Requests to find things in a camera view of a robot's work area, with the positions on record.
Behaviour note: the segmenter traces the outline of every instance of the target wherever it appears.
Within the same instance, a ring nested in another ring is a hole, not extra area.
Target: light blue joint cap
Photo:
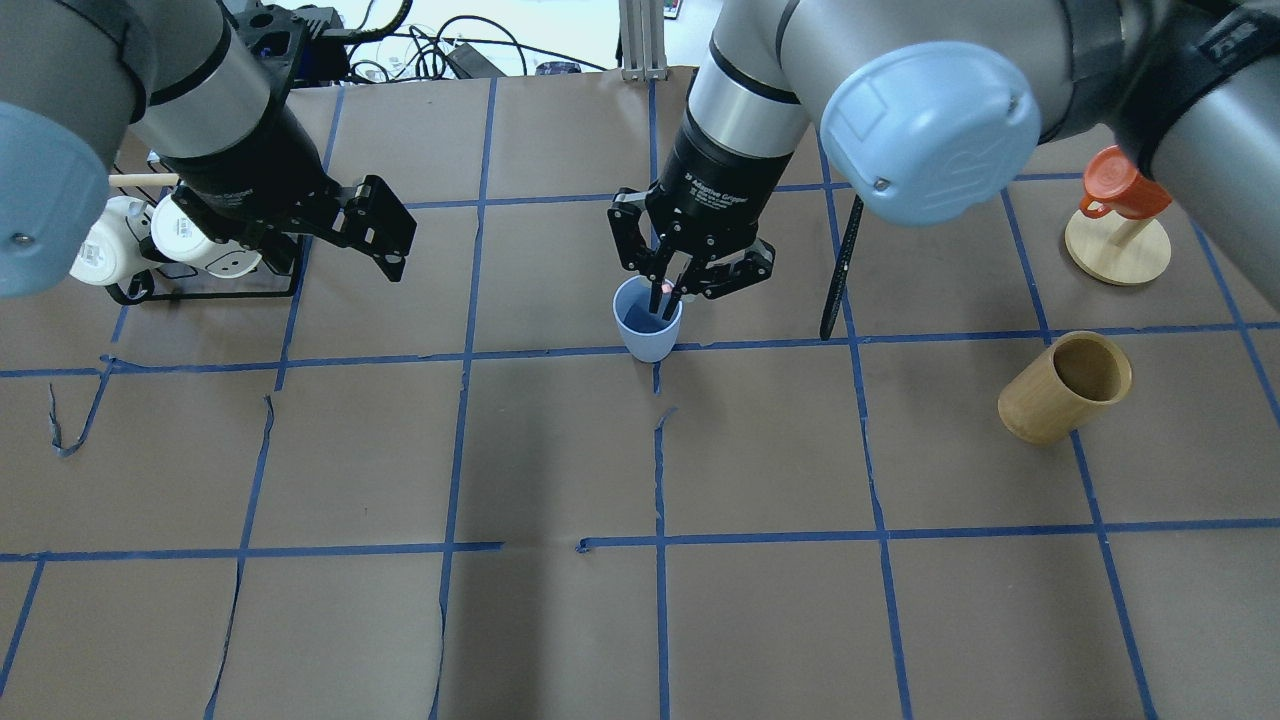
[[[61,282],[108,192],[102,161],[79,136],[0,102],[0,297]]]
[[[822,143],[867,208],[900,225],[959,218],[1018,176],[1039,141],[1027,77],[1000,53],[924,42],[881,55],[836,88]]]

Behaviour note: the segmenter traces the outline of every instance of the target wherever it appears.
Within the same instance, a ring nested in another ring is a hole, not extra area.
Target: metal post
[[[662,36],[662,0],[618,0],[622,31],[622,78],[667,79]]]

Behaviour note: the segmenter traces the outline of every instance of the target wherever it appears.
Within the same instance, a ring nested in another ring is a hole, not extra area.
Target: round wooden disc
[[[1079,210],[1066,223],[1066,251],[1082,270],[1111,284],[1134,286],[1160,277],[1169,266],[1169,233],[1152,220],[1125,242],[1112,241],[1126,220],[1108,213],[1097,220]]]

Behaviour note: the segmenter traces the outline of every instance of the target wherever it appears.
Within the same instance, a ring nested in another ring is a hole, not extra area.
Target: wooden cup
[[[1000,419],[1018,438],[1050,445],[1120,402],[1133,366],[1098,333],[1066,333],[1000,392]]]

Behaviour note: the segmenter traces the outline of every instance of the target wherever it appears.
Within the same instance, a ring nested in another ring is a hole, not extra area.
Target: orange mug
[[[1116,145],[1094,155],[1084,169],[1080,211],[1085,218],[1097,219],[1115,210],[1130,220],[1144,220],[1158,215],[1172,201],[1160,183],[1142,177]]]

